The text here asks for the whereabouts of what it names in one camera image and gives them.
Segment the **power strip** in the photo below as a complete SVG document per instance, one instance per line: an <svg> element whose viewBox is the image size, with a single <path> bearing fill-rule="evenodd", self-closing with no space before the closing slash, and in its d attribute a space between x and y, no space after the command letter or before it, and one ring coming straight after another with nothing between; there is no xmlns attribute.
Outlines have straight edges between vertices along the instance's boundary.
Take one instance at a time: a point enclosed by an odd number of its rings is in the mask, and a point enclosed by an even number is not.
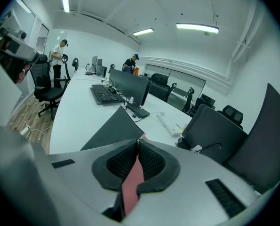
<svg viewBox="0 0 280 226"><path fill-rule="evenodd" d="M27 133L28 133L29 131L30 131L30 126L25 127L25 129L23 129L23 130L21 131L21 135L22 135L22 136L26 136Z"/></svg>

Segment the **computer mouse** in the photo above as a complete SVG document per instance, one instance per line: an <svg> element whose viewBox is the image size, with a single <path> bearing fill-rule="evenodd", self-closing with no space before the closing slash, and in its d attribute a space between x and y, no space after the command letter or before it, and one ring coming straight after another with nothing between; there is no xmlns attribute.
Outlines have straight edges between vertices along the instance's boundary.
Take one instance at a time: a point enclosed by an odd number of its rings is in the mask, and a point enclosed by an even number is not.
<svg viewBox="0 0 280 226"><path fill-rule="evenodd" d="M114 88L109 88L110 92L116 94L116 90Z"/></svg>

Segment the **black pants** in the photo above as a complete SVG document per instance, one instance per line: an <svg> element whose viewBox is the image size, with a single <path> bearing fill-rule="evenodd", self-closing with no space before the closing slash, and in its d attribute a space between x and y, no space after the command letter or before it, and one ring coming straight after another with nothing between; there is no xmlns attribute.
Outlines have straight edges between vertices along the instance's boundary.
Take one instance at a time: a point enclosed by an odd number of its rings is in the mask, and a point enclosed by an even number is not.
<svg viewBox="0 0 280 226"><path fill-rule="evenodd" d="M60 78L60 69L61 65L54 65L53 70L54 70L54 87L55 88L61 88L60 85L60 80L56 80Z"/></svg>

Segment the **wooden floor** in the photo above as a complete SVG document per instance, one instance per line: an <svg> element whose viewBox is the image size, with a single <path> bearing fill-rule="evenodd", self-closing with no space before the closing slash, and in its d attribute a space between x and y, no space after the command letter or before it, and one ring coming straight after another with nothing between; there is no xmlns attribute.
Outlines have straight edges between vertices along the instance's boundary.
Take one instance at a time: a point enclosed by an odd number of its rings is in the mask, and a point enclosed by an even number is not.
<svg viewBox="0 0 280 226"><path fill-rule="evenodd" d="M38 102L38 100L33 96L28 102L28 111L26 115L26 122L31 127L31 130L45 130L46 128L53 126L53 121L51 121L50 110L47 110L41 114L41 117L38 117L37 113L44 108L41 106L44 102ZM27 102L21 106L17 113L11 118L8 127L12 130L20 132L26 128L24 122L24 116L26 114ZM46 154L49 154L50 150L50 138L51 138L52 128L44 132L33 131L28 137L30 142L40 143L44 148Z"/></svg>

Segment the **computer monitor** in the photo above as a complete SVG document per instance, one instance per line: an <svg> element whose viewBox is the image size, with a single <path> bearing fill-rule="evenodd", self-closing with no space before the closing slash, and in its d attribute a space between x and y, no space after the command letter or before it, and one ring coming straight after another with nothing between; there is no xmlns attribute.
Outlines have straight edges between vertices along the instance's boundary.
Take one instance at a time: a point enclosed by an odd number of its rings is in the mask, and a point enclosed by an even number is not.
<svg viewBox="0 0 280 226"><path fill-rule="evenodd" d="M96 72L97 58L98 58L98 56L94 56L94 57L92 58L92 66L91 66L91 69L92 69L93 72Z"/></svg>
<svg viewBox="0 0 280 226"><path fill-rule="evenodd" d="M126 95L128 98L134 98L134 104L144 105L149 92L151 81L139 76L112 69L110 73L110 81L116 89Z"/></svg>
<svg viewBox="0 0 280 226"><path fill-rule="evenodd" d="M280 95L271 84L251 132L225 165L262 194L279 182Z"/></svg>
<svg viewBox="0 0 280 226"><path fill-rule="evenodd" d="M200 98L201 98L204 102L208 103L208 105L210 105L210 107L212 107L212 106L214 105L214 103L215 103L215 100L214 100L214 99L212 99L211 97L206 96L206 95L204 95L204 94L201 94Z"/></svg>
<svg viewBox="0 0 280 226"><path fill-rule="evenodd" d="M97 65L102 66L102 59L97 59Z"/></svg>
<svg viewBox="0 0 280 226"><path fill-rule="evenodd" d="M96 67L96 75L102 76L102 78L105 78L106 70L107 70L107 67L101 66L101 65L97 65L97 67Z"/></svg>

